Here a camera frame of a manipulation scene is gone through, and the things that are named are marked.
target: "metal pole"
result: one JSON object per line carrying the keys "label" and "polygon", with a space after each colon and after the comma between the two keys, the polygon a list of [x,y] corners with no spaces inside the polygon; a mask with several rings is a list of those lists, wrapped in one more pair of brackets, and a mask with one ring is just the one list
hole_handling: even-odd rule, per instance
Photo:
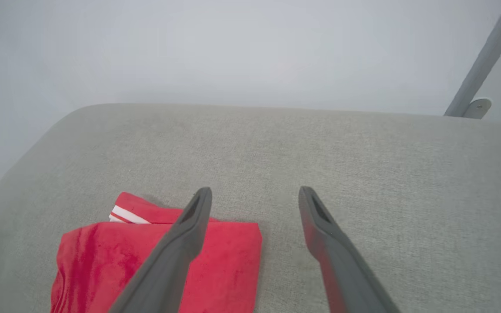
{"label": "metal pole", "polygon": [[444,113],[448,117],[463,117],[477,91],[483,85],[494,64],[501,55],[501,15],[487,42],[475,60],[473,67],[463,80],[450,106]]}

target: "white wall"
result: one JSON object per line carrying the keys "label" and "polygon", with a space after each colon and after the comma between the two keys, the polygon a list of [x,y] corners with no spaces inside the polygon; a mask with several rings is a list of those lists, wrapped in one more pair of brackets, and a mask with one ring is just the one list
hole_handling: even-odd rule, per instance
{"label": "white wall", "polygon": [[442,115],[500,12],[501,0],[0,0],[0,177],[94,103]]}

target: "red and white striped cloth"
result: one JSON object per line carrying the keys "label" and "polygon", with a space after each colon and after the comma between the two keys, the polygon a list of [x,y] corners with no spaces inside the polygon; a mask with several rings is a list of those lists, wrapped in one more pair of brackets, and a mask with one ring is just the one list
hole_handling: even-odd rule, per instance
{"label": "red and white striped cloth", "polygon": [[179,209],[157,210],[157,208],[159,207],[143,198],[121,192],[115,200],[109,219],[110,222],[129,224],[173,224],[179,217]]}
{"label": "red and white striped cloth", "polygon": [[[111,222],[64,234],[51,291],[52,313],[104,313],[183,210],[121,193]],[[262,236],[256,223],[210,218],[190,264],[179,313],[252,313]]]}

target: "gray sofa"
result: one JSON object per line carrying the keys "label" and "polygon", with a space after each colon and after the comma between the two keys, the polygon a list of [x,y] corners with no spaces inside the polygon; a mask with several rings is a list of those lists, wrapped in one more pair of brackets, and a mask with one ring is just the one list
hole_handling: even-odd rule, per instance
{"label": "gray sofa", "polygon": [[120,192],[258,222],[257,313],[328,312],[312,186],[398,307],[501,311],[501,124],[389,113],[110,104],[63,118],[0,180],[0,312],[48,312],[61,235]]}

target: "red towel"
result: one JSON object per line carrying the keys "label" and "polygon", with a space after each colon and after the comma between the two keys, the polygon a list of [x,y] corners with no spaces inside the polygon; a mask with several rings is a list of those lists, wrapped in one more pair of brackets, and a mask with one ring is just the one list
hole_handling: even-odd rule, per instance
{"label": "red towel", "polygon": [[[57,252],[53,313],[107,312],[182,210],[122,193],[110,219],[68,232]],[[262,236],[256,223],[210,218],[191,263],[180,313],[251,313]]]}

